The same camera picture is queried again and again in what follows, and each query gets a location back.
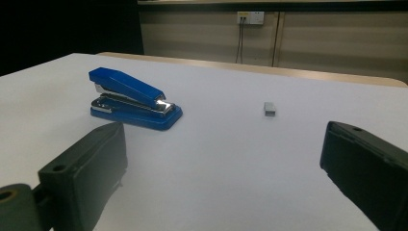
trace table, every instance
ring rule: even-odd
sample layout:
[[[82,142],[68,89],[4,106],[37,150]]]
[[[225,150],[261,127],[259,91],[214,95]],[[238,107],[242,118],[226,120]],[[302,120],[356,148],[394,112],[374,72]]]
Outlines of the table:
[[[163,90],[184,115],[165,132],[125,125],[124,187],[95,230],[375,230],[319,168],[325,126],[408,150],[407,88],[72,54],[0,78],[0,185],[34,187],[41,167],[109,122],[89,115],[99,66]]]

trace white table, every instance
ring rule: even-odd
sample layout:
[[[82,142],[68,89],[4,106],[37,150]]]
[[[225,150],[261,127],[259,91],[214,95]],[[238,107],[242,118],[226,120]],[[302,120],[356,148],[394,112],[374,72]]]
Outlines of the white table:
[[[184,115],[125,125],[129,167],[97,231],[375,230],[319,168],[329,120],[408,150],[408,89],[73,54],[0,78],[0,185],[37,171],[93,128],[88,72],[119,69]],[[276,117],[264,116],[271,101]]]

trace small gray object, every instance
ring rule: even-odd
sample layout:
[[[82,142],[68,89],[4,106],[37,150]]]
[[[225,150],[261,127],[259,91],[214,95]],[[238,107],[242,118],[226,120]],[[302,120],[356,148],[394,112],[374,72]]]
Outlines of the small gray object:
[[[275,116],[276,109],[272,102],[265,102],[264,104],[265,116]]]

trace electrical outlet box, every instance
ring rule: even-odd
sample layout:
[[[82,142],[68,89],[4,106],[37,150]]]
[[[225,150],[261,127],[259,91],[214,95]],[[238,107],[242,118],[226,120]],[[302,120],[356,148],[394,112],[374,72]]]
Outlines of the electrical outlet box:
[[[237,23],[238,24],[249,24],[251,12],[237,12]]]
[[[251,12],[249,24],[263,25],[265,12]]]
[[[237,12],[238,24],[263,25],[265,12]]]

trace blue stapler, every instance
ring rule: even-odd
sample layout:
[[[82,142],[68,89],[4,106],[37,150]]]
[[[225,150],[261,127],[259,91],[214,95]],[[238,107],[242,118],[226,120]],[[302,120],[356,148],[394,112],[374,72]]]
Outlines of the blue stapler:
[[[121,71],[99,67],[89,73],[100,97],[91,103],[90,114],[156,130],[169,129],[183,114],[167,103],[165,94]]]

